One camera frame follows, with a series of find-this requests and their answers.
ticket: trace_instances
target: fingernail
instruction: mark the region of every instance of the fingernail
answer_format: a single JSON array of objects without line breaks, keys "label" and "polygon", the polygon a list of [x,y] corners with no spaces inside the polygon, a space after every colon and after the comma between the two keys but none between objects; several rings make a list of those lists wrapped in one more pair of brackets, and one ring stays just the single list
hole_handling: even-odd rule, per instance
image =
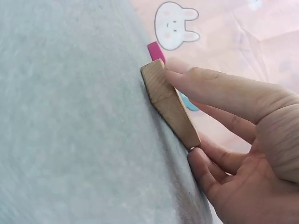
[{"label": "fingernail", "polygon": [[167,60],[165,68],[179,74],[184,74],[190,69],[190,65],[178,58],[171,57]]},{"label": "fingernail", "polygon": [[202,149],[199,148],[197,152],[205,162],[210,162],[211,161],[210,158],[205,154],[205,152],[202,151]]}]

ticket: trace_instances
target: pink tag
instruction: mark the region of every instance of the pink tag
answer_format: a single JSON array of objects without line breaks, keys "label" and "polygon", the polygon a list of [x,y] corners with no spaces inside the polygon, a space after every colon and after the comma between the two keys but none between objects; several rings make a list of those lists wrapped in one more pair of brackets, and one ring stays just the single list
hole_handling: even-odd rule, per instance
[{"label": "pink tag", "polygon": [[161,59],[163,61],[163,63],[165,64],[165,57],[164,57],[157,42],[150,43],[148,45],[148,49],[149,49],[149,54],[151,56],[151,59],[153,61],[155,61],[157,59]]}]

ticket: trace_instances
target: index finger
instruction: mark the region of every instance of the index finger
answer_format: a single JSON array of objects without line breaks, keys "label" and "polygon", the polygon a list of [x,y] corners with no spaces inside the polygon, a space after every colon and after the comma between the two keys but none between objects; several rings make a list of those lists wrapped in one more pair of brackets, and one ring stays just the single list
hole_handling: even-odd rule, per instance
[{"label": "index finger", "polygon": [[191,68],[180,74],[166,65],[165,76],[190,99],[225,110],[254,124],[280,108],[299,103],[295,93],[279,85],[214,70]]}]

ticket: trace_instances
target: bunny ear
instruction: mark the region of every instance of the bunny ear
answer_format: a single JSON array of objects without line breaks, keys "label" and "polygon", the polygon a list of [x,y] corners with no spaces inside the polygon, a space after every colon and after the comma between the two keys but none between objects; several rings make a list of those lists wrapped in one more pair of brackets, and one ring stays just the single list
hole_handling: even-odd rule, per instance
[{"label": "bunny ear", "polygon": [[193,8],[183,8],[183,15],[185,20],[195,20],[198,18],[198,12]]},{"label": "bunny ear", "polygon": [[200,39],[200,35],[193,31],[185,31],[184,41],[185,42],[194,42]]}]

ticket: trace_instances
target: pink cheek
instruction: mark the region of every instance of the pink cheek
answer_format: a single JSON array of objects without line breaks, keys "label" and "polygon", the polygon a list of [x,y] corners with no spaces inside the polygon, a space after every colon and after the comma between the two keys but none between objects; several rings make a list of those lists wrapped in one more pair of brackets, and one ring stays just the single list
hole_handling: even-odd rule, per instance
[{"label": "pink cheek", "polygon": [[165,33],[165,34],[164,34],[164,37],[165,37],[166,39],[169,39],[170,36],[171,36],[170,33]]}]

